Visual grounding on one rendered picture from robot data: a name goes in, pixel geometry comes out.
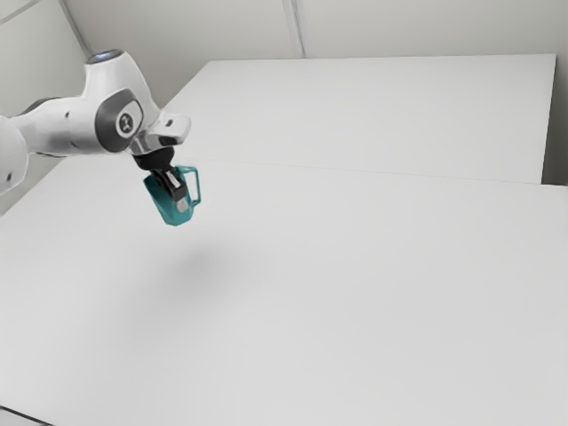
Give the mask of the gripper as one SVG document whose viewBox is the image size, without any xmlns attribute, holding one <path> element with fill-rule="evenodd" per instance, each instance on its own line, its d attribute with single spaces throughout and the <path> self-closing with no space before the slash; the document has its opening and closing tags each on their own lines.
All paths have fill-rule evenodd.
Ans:
<svg viewBox="0 0 568 426">
<path fill-rule="evenodd" d="M 189 210 L 188 189 L 171 161 L 175 155 L 173 146 L 166 146 L 147 154 L 133 155 L 134 162 L 141 170 L 151 171 L 149 182 L 154 204 L 161 210 Z"/>
</svg>

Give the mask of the teal faceted mug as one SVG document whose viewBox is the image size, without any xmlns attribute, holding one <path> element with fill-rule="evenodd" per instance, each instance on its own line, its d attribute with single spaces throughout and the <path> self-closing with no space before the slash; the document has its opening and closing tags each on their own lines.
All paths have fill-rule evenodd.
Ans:
<svg viewBox="0 0 568 426">
<path fill-rule="evenodd" d="M 185 176 L 193 174 L 196 197 L 193 198 Z M 193 166 L 169 166 L 165 170 L 152 170 L 144 185 L 166 225 L 179 226 L 189 222 L 196 206 L 201 203 L 198 170 Z"/>
</svg>

